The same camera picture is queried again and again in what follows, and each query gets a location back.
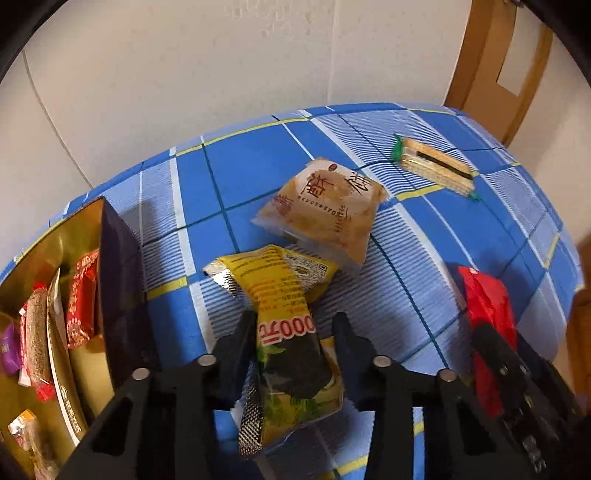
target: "metal screw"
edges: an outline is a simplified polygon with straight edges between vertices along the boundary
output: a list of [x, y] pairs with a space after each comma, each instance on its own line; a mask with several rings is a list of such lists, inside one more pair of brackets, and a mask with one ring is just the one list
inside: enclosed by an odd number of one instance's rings
[[385, 355], [376, 355], [374, 357], [374, 365], [378, 368], [388, 368], [392, 365], [392, 360]]
[[215, 363], [217, 362], [217, 358], [215, 355], [212, 355], [210, 353], [206, 353], [205, 355], [200, 356], [197, 359], [197, 362], [202, 367], [210, 367], [212, 365], [215, 365]]
[[453, 382], [457, 379], [457, 374], [448, 368], [440, 370], [437, 375], [439, 375], [439, 378], [441, 378], [444, 382]]
[[147, 368], [138, 368], [131, 374], [134, 380], [142, 381], [150, 376], [150, 371]]

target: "orange wrapper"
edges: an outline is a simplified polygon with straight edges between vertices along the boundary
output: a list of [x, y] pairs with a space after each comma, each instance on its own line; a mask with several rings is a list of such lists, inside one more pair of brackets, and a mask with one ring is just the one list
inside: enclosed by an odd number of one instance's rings
[[70, 300], [66, 313], [68, 348], [84, 345], [95, 335], [96, 267], [99, 251], [95, 250], [76, 264]]

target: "red plastic bag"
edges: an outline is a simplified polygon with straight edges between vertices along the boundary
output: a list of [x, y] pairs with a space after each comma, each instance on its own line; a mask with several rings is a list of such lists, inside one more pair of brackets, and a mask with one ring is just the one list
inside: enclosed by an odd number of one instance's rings
[[[466, 287], [466, 303], [472, 329], [483, 322], [495, 327], [497, 332], [517, 349], [517, 331], [513, 320], [513, 311], [509, 294], [503, 282], [470, 267], [458, 267]], [[503, 412], [499, 389], [491, 370], [482, 357], [474, 352], [474, 379], [476, 396], [490, 417]]]

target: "yellow snack bag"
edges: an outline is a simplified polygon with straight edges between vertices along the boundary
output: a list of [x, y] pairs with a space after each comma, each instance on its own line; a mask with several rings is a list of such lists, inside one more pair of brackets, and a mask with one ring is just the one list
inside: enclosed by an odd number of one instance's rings
[[[330, 340], [323, 341], [326, 348], [321, 345], [307, 304], [307, 298], [324, 292], [337, 267], [276, 245], [217, 261], [217, 275], [221, 265], [227, 268], [258, 311], [258, 382], [248, 395], [239, 433], [241, 453], [253, 455], [342, 406], [336, 357]], [[205, 272], [222, 282], [210, 266]]]

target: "chip bag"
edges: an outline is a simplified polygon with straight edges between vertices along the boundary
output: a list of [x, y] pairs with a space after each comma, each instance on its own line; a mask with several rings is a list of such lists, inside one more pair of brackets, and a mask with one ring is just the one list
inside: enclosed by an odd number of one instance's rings
[[383, 185], [362, 173], [317, 158], [267, 202], [253, 223], [355, 272], [365, 262], [378, 205], [387, 197]]
[[[326, 270], [315, 270], [318, 264]], [[218, 283], [222, 277], [216, 279], [213, 272], [219, 275], [221, 265], [258, 311], [258, 381], [249, 388], [239, 432], [241, 454], [249, 456], [342, 406], [340, 372], [329, 348], [320, 343], [300, 280], [306, 277], [308, 296], [318, 298], [337, 267], [275, 245], [218, 258], [217, 268], [210, 264], [204, 269]]]

